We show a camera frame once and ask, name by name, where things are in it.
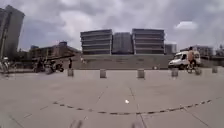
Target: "cloudy sky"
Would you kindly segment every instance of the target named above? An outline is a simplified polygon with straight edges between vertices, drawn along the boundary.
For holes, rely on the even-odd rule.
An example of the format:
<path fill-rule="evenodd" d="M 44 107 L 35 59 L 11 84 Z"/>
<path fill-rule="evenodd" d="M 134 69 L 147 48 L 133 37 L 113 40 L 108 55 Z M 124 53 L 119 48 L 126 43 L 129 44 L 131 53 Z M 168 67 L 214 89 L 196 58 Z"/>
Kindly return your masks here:
<path fill-rule="evenodd" d="M 224 44 L 223 0 L 0 0 L 26 15 L 19 47 L 49 46 L 67 40 L 81 49 L 80 32 L 111 28 L 165 29 L 178 48 Z"/>

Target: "paved ground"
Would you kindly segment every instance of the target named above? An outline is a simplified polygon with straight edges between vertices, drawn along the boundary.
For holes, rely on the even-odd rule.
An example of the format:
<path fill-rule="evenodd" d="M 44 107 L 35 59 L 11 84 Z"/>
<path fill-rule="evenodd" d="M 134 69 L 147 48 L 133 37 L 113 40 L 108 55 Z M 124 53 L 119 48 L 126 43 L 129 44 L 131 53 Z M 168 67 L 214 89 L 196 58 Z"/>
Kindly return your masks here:
<path fill-rule="evenodd" d="M 1 128 L 223 128 L 224 69 L 0 76 Z"/>

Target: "white van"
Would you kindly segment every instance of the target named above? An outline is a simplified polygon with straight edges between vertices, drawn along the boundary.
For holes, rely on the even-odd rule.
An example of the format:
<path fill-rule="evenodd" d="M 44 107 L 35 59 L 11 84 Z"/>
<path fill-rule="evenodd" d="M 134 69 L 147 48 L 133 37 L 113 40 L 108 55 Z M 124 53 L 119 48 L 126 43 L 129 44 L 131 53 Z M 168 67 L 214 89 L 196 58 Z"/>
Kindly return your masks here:
<path fill-rule="evenodd" d="M 194 57 L 198 66 L 201 65 L 201 57 L 198 51 L 194 51 Z M 169 62 L 169 68 L 184 69 L 188 64 L 188 51 L 179 52 L 174 56 L 174 59 Z"/>

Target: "wall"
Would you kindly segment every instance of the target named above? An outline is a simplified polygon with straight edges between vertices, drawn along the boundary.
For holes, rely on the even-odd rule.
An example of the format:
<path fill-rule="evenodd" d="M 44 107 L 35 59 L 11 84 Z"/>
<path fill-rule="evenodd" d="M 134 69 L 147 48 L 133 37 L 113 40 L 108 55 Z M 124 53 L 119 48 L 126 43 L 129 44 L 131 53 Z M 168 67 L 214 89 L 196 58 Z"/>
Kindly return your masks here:
<path fill-rule="evenodd" d="M 82 64 L 79 57 L 73 57 L 75 69 L 152 69 L 154 66 L 167 69 L 171 55 L 104 55 L 83 56 L 87 64 Z M 63 59 L 64 67 L 68 67 L 68 58 Z"/>

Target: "gray building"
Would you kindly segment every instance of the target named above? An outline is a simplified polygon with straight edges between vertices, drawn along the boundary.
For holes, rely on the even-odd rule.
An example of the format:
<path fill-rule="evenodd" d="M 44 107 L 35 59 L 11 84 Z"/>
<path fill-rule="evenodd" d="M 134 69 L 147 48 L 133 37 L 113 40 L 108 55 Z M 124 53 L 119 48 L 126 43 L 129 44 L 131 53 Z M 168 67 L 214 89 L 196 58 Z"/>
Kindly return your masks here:
<path fill-rule="evenodd" d="M 111 54 L 111 29 L 81 32 L 80 36 L 84 55 Z"/>
<path fill-rule="evenodd" d="M 111 29 L 81 32 L 84 55 L 164 54 L 164 30 L 133 29 L 115 33 Z"/>
<path fill-rule="evenodd" d="M 164 30 L 133 29 L 135 54 L 164 54 Z"/>
<path fill-rule="evenodd" d="M 1 57 L 12 59 L 16 55 L 24 16 L 24 13 L 10 5 L 0 9 Z"/>
<path fill-rule="evenodd" d="M 164 50 L 165 54 L 175 54 L 177 52 L 176 44 L 165 44 L 164 48 L 165 48 Z"/>
<path fill-rule="evenodd" d="M 131 34 L 128 32 L 113 35 L 112 54 L 134 54 Z"/>

